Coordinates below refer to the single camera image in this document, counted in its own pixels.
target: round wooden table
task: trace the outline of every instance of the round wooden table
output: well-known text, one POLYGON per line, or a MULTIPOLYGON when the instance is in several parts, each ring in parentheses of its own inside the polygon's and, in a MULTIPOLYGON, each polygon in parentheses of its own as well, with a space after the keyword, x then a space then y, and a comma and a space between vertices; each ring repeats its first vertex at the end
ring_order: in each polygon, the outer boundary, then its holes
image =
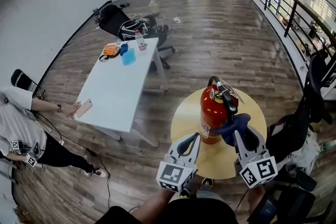
MULTIPOLYGON (((184 135, 200 132, 198 128, 201 116, 200 100, 204 89, 200 89, 189 95, 177 108, 171 126, 172 142, 175 142, 184 135)), ((235 90, 244 102, 239 102, 238 114, 249 114, 251 120, 248 124, 254 127, 266 139, 267 125, 260 107, 250 96, 242 91, 235 90)), ((236 159, 235 148, 227 145, 224 140, 220 140, 214 145, 207 145, 201 142, 196 161, 197 174, 212 179, 235 177, 234 162, 236 159)))

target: fire extinguisher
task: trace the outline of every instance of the fire extinguisher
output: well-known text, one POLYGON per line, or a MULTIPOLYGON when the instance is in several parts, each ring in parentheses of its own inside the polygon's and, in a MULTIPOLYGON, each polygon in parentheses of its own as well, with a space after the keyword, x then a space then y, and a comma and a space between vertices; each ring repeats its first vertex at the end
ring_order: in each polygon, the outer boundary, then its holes
POLYGON ((238 112, 238 95, 223 80, 217 76, 209 79, 208 87, 201 95, 201 139, 206 144, 216 144, 222 139, 220 134, 211 130, 221 127, 226 119, 233 120, 238 112))

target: black railing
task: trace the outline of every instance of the black railing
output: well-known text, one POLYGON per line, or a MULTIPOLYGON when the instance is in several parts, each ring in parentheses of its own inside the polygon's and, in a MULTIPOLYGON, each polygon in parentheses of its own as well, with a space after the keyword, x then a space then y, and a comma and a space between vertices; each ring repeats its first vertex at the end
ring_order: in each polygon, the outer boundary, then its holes
POLYGON ((332 5, 328 0, 313 0, 313 2, 334 22, 336 22, 336 7, 334 5, 332 5))
POLYGON ((264 10, 268 9, 279 21, 284 36, 288 36, 296 45, 307 67, 313 55, 325 59, 328 72, 323 82, 327 82, 336 68, 336 39, 326 25, 298 0, 260 1, 264 4, 264 10))

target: pink phone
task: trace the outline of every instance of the pink phone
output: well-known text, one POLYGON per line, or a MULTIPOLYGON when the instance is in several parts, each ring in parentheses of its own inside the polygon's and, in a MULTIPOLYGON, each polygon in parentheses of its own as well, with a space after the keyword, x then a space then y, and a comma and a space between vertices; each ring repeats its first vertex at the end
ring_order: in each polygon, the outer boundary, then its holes
POLYGON ((83 114, 87 112, 91 107, 92 107, 92 102, 89 99, 83 105, 81 105, 79 109, 77 109, 76 111, 77 117, 80 118, 81 116, 83 116, 83 114))

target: black shoe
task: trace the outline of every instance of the black shoe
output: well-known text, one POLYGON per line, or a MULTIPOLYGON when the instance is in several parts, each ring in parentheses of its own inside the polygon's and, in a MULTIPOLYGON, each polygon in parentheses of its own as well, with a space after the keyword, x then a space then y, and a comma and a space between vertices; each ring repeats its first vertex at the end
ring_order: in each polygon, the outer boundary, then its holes
POLYGON ((189 190, 186 189, 186 188, 182 189, 182 191, 179 194, 179 197, 181 199, 188 199, 188 198, 190 198, 190 192, 189 192, 189 190))
POLYGON ((211 178, 204 178, 203 181, 202 181, 202 186, 203 185, 207 185, 210 188, 213 188, 214 187, 214 181, 211 178))

